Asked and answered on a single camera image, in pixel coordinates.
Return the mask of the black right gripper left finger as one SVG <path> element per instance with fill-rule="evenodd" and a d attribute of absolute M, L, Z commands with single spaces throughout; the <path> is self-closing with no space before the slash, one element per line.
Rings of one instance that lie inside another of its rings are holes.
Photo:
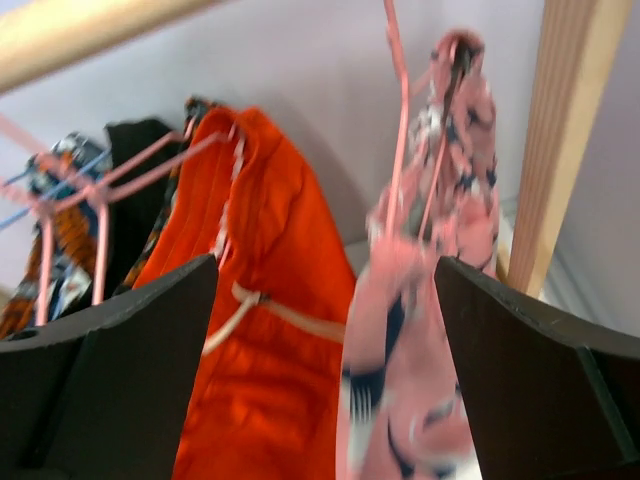
<path fill-rule="evenodd" d="M 216 294 L 202 255 L 1 343 L 5 479 L 168 479 Z"/>

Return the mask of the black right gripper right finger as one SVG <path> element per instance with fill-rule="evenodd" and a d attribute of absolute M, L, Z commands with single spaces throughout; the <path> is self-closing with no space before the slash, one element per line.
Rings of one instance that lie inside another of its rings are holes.
<path fill-rule="evenodd" d="M 452 258 L 437 293 L 486 479 L 635 479 L 639 341 Z"/>

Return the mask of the pink patterned shorts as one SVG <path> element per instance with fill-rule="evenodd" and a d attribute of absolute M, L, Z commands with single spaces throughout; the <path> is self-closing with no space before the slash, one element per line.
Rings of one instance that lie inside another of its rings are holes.
<path fill-rule="evenodd" d="M 434 275 L 446 256 L 495 272 L 496 109 L 483 59 L 472 32 L 440 40 L 408 128 L 411 160 L 368 216 L 343 343 L 340 479 L 442 479 L 473 457 Z"/>

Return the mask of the pink wire hanger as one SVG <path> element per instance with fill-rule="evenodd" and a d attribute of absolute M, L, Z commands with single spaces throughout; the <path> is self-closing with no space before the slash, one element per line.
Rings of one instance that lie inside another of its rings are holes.
<path fill-rule="evenodd" d="M 395 216 L 398 212 L 397 203 L 400 193 L 400 181 L 404 162 L 405 147 L 409 127 L 409 111 L 410 100 L 414 94 L 426 87 L 430 82 L 430 73 L 426 72 L 413 84 L 409 81 L 409 73 L 406 67 L 404 49 L 399 31 L 399 23 L 396 15 L 396 9 L 393 1 L 384 0 L 384 9 L 387 18 L 387 40 L 389 43 L 392 62 L 400 84 L 401 108 L 399 117 L 398 137 L 396 142 L 395 157 L 393 163 L 392 177 L 389 183 L 388 196 L 386 203 L 386 218 L 384 222 L 385 235 L 392 236 L 395 233 Z M 434 163 L 430 190 L 425 203 L 423 219 L 418 232 L 418 238 L 423 240 L 424 230 L 431 211 L 431 203 L 435 194 L 438 177 L 441 170 L 444 153 L 447 147 L 447 136 L 445 130 L 445 121 L 448 118 L 448 110 L 453 101 L 454 93 L 458 89 L 461 82 L 462 72 L 467 65 L 467 60 L 471 59 L 471 44 L 464 39 L 462 31 L 454 33 L 454 39 L 450 44 L 449 57 L 452 67 L 451 82 L 448 87 L 449 102 L 444 104 L 442 113 L 441 138 L 438 150 L 438 156 Z"/>
<path fill-rule="evenodd" d="M 39 220 L 3 326 L 41 326 L 132 286 L 169 218 L 193 129 L 109 124 L 107 149 L 73 132 L 29 160 Z"/>
<path fill-rule="evenodd" d="M 234 126 L 230 127 L 227 131 L 216 131 L 180 154 L 115 189 L 110 187 L 114 181 L 146 161 L 150 155 L 168 144 L 171 140 L 182 140 L 186 136 L 178 132 L 171 132 L 163 136 L 160 140 L 136 154 L 123 165 L 105 175 L 99 182 L 94 182 L 91 177 L 86 176 L 82 169 L 74 170 L 70 167 L 64 168 L 58 158 L 49 154 L 40 153 L 36 156 L 36 162 L 38 164 L 45 164 L 47 169 L 61 176 L 62 180 L 56 188 L 38 197 L 17 187 L 13 181 L 3 180 L 1 182 L 1 194 L 22 204 L 22 214 L 33 212 L 40 218 L 41 222 L 42 253 L 37 297 L 38 320 L 36 323 L 42 325 L 47 321 L 46 310 L 49 306 L 48 293 L 53 255 L 53 217 L 56 212 L 67 210 L 83 200 L 87 201 L 96 212 L 98 234 L 93 302 L 99 304 L 103 299 L 105 283 L 105 263 L 109 233 L 109 205 L 156 182 L 159 178 L 170 173 L 174 167 L 183 164 L 209 145 L 230 142 L 234 138 L 235 133 L 236 128 Z"/>

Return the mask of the blue wire hanger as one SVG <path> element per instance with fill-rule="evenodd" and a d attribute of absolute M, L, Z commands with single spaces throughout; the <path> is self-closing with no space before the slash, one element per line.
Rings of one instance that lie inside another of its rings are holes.
<path fill-rule="evenodd" d="M 82 188 L 86 186 L 91 186 L 95 178 L 91 175 L 86 175 L 87 172 L 94 170 L 96 166 L 100 166 L 105 162 L 105 159 L 111 155 L 110 150 L 103 151 L 100 155 L 96 156 L 90 162 L 87 162 L 83 165 L 82 168 L 71 172 L 71 169 L 68 169 L 66 173 L 68 176 L 64 180 L 60 180 L 57 185 L 53 188 L 46 190 L 40 196 L 35 197 L 34 199 L 29 199 L 27 201 L 27 206 L 23 207 L 18 212 L 8 216 L 7 218 L 1 221 L 1 229 L 4 230 L 9 226 L 13 225 L 18 220 L 24 218 L 27 214 L 33 213 L 40 206 L 43 206 L 44 203 L 48 200 L 55 200 L 59 191 L 64 190 L 66 187 L 70 187 L 72 183 L 74 183 L 73 189 L 79 192 Z"/>

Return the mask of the black shorts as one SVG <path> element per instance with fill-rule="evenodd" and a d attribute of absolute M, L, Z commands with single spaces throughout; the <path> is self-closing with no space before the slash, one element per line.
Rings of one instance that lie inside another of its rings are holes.
<path fill-rule="evenodd" d="M 105 130 L 111 143 L 112 165 L 118 167 L 169 133 L 170 127 L 151 117 L 137 122 L 110 123 Z M 167 184 L 168 178 L 163 177 L 110 205 L 105 298 L 116 293 L 142 254 L 164 204 Z"/>

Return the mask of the orange grey camouflage shorts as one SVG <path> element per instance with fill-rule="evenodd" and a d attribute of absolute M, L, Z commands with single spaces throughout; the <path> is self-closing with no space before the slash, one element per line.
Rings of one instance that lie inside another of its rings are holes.
<path fill-rule="evenodd" d="M 170 132 L 158 118 L 124 122 L 107 128 L 116 166 L 133 157 Z M 180 166 L 149 186 L 114 203 L 114 225 L 109 240 L 112 249 L 104 296 L 119 295 L 133 288 L 158 243 L 173 210 Z"/>

